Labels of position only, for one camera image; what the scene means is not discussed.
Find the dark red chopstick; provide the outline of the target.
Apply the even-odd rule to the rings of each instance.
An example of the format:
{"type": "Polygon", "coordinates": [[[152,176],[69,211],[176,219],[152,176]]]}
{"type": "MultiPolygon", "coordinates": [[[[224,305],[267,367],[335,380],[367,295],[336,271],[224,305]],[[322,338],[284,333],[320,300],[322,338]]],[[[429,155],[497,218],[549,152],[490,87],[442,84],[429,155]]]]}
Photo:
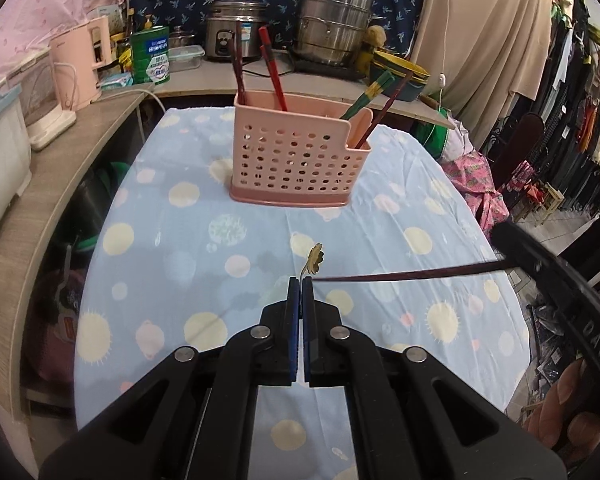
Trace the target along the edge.
{"type": "Polygon", "coordinates": [[[413,76],[413,72],[411,70],[408,70],[406,72],[405,76],[396,85],[396,88],[394,89],[393,94],[390,96],[390,98],[387,100],[387,102],[385,102],[384,107],[381,109],[381,111],[379,112],[379,114],[374,118],[374,120],[370,123],[370,125],[368,126],[368,128],[362,134],[362,136],[360,136],[358,138],[358,140],[356,141],[355,146],[354,146],[354,148],[356,150],[359,150],[360,148],[363,147],[363,145],[366,143],[366,141],[367,141],[368,137],[370,136],[370,134],[379,125],[379,123],[381,122],[381,119],[386,116],[386,114],[388,113],[388,110],[390,110],[390,107],[393,106],[394,101],[399,96],[399,94],[401,93],[401,91],[403,90],[403,88],[412,79],[412,76],[413,76]]]}
{"type": "Polygon", "coordinates": [[[458,276],[471,276],[506,271],[516,268],[512,260],[494,260],[487,262],[464,264],[464,266],[448,266],[418,271],[403,271],[392,273],[333,276],[332,278],[314,278],[314,282],[324,283],[379,283],[379,282],[408,282],[438,280],[439,278],[457,278],[458,276]]]}

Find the gold flower spoon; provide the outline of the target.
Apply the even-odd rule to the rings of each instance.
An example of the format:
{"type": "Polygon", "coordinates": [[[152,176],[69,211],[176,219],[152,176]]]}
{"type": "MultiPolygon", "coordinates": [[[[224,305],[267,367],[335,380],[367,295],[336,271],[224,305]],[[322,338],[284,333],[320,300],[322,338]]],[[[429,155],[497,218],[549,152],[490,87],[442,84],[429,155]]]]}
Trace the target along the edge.
{"type": "Polygon", "coordinates": [[[299,274],[299,281],[302,281],[307,276],[314,276],[320,272],[320,266],[324,261],[324,250],[322,243],[316,243],[309,251],[306,257],[306,262],[302,266],[299,274]]]}

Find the green chopstick short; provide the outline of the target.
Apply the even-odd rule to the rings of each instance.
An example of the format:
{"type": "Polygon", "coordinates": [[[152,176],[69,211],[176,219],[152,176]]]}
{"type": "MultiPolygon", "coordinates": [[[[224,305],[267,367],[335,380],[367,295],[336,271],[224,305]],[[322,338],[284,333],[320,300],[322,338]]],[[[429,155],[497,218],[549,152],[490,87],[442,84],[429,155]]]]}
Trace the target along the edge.
{"type": "Polygon", "coordinates": [[[340,116],[342,120],[353,118],[362,108],[366,107],[370,102],[376,99],[381,92],[387,89],[390,84],[393,84],[396,78],[390,70],[384,70],[358,98],[351,104],[347,110],[340,116]]]}

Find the bright red chopstick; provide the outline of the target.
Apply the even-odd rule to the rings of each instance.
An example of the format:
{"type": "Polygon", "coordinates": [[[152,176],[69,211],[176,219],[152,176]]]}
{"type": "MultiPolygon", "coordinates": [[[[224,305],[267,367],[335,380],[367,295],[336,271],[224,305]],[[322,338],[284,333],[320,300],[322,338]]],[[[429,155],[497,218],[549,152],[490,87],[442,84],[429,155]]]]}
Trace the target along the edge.
{"type": "Polygon", "coordinates": [[[269,44],[262,44],[261,53],[266,68],[268,69],[268,76],[270,76],[279,108],[283,112],[286,112],[288,110],[286,98],[283,92],[282,83],[280,82],[279,73],[271,46],[269,44]]]}
{"type": "Polygon", "coordinates": [[[277,65],[275,63],[275,58],[272,50],[271,38],[268,34],[268,29],[265,26],[261,26],[259,28],[259,37],[261,41],[261,53],[262,58],[265,60],[266,67],[268,68],[268,76],[272,81],[272,85],[274,88],[274,92],[276,95],[276,99],[279,104],[279,108],[286,112],[288,110],[286,98],[284,95],[284,90],[282,87],[282,83],[280,82],[280,77],[277,69],[277,65]]]}

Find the dark maroon chopstick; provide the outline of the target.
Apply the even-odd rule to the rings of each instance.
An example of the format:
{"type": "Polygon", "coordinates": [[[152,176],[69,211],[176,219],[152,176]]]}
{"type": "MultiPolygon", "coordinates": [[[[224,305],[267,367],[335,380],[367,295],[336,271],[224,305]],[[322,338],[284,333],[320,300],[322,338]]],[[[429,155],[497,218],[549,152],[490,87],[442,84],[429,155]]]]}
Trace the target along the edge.
{"type": "Polygon", "coordinates": [[[234,70],[234,76],[237,84],[237,102],[240,105],[246,104],[246,89],[244,84],[244,75],[242,74],[242,24],[235,23],[232,32],[232,42],[230,43],[230,59],[234,70]]]}

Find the blue dotted tablecloth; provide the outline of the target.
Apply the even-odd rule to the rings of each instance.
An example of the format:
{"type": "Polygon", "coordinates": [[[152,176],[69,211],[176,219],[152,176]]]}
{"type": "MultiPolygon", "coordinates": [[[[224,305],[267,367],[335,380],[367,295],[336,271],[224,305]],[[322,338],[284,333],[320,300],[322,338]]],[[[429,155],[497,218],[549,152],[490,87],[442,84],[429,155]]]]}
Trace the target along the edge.
{"type": "Polygon", "coordinates": [[[109,209],[88,267],[74,405],[84,426],[169,353],[209,350],[286,296],[322,244],[319,300],[378,346],[424,347],[497,408],[529,363],[529,335],[503,273],[405,283],[365,274],[490,261],[464,198],[409,134],[378,127],[342,208],[235,202],[234,112],[169,110],[109,209]]]}

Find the hanging clothes rack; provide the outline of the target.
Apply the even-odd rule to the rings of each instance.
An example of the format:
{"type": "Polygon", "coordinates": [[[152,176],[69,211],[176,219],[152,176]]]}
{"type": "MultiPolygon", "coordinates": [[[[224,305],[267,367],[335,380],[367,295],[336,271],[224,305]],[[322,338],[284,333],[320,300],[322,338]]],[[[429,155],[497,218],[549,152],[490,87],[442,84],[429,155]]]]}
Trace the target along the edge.
{"type": "Polygon", "coordinates": [[[600,32],[586,0],[550,0],[534,99],[517,96],[483,148],[508,214],[600,212],[600,32]]]}

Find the pink perforated utensil holder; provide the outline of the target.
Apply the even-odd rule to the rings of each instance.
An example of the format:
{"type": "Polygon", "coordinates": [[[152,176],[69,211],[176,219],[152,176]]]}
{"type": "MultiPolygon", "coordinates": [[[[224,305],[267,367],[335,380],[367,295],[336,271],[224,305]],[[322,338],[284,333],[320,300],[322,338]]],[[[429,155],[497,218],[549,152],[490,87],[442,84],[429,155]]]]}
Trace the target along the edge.
{"type": "Polygon", "coordinates": [[[287,94],[288,110],[272,91],[248,91],[234,103],[230,196],[238,202],[284,207],[347,205],[372,148],[358,139],[372,124],[362,108],[351,119],[343,102],[287,94]]]}

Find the beige hanging cloth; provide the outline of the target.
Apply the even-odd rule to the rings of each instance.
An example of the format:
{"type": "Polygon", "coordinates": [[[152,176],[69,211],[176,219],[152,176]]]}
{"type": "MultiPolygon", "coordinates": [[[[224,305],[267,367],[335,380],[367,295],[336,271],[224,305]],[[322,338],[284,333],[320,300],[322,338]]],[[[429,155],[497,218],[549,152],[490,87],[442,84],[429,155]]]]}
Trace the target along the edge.
{"type": "Polygon", "coordinates": [[[424,0],[414,63],[430,73],[429,93],[481,146],[519,94],[538,93],[550,45],[552,0],[424,0]]]}

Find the stacked blue yellow bowls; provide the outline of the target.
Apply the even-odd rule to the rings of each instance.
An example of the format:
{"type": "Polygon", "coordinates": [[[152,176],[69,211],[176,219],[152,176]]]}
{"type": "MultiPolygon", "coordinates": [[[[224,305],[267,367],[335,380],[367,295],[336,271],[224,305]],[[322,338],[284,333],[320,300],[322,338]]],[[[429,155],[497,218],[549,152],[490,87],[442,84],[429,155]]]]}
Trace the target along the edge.
{"type": "Polygon", "coordinates": [[[387,50],[376,49],[370,62],[370,81],[374,81],[385,72],[393,76],[393,82],[382,92],[385,96],[393,96],[401,81],[410,75],[410,79],[396,96],[398,101],[403,102],[415,101],[425,89],[430,77],[430,73],[424,68],[406,58],[387,50]]]}

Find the wet wipes pack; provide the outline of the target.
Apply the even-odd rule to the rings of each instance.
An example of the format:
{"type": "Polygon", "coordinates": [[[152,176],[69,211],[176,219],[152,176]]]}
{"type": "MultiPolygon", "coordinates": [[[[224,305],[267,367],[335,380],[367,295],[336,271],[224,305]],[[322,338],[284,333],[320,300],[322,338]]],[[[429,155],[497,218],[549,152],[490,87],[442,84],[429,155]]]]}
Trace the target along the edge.
{"type": "Polygon", "coordinates": [[[99,81],[99,89],[102,92],[117,90],[132,86],[133,75],[131,73],[111,74],[99,81]]]}

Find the brown plush toy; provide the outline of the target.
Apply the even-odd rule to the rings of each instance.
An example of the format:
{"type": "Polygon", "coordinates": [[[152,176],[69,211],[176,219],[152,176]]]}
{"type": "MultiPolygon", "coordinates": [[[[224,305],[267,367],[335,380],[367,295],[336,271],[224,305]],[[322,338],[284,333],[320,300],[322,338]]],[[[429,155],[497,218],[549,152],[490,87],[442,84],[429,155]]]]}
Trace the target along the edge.
{"type": "Polygon", "coordinates": [[[354,61],[354,68],[363,75],[370,71],[370,62],[372,62],[374,52],[381,48],[387,41],[385,29],[380,25],[372,25],[364,32],[358,56],[354,61]]]}

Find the pink electric kettle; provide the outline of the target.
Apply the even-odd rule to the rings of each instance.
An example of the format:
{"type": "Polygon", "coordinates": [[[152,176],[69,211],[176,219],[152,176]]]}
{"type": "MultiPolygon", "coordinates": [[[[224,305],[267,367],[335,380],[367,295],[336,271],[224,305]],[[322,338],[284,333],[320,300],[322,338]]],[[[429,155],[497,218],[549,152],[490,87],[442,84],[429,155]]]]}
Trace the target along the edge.
{"type": "Polygon", "coordinates": [[[112,63],[106,16],[50,38],[50,58],[60,105],[77,112],[102,95],[97,71],[112,63]]]}

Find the clear food container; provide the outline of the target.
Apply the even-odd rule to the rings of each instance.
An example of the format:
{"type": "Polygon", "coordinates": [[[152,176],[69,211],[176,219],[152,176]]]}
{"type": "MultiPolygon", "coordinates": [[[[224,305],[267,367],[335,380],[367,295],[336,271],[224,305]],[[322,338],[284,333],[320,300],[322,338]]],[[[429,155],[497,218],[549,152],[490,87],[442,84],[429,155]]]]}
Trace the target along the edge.
{"type": "Polygon", "coordinates": [[[198,44],[169,49],[169,70],[171,73],[183,70],[196,70],[201,66],[206,52],[198,44]]]}

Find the green milk powder can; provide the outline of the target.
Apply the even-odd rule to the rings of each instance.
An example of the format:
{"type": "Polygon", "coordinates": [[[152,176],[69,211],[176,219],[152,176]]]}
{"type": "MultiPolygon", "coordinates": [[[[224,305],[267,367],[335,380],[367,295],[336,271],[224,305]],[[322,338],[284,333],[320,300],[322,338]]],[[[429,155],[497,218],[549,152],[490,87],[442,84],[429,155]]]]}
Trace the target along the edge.
{"type": "Polygon", "coordinates": [[[163,84],[169,80],[169,29],[166,26],[133,32],[131,54],[136,84],[163,84]]]}

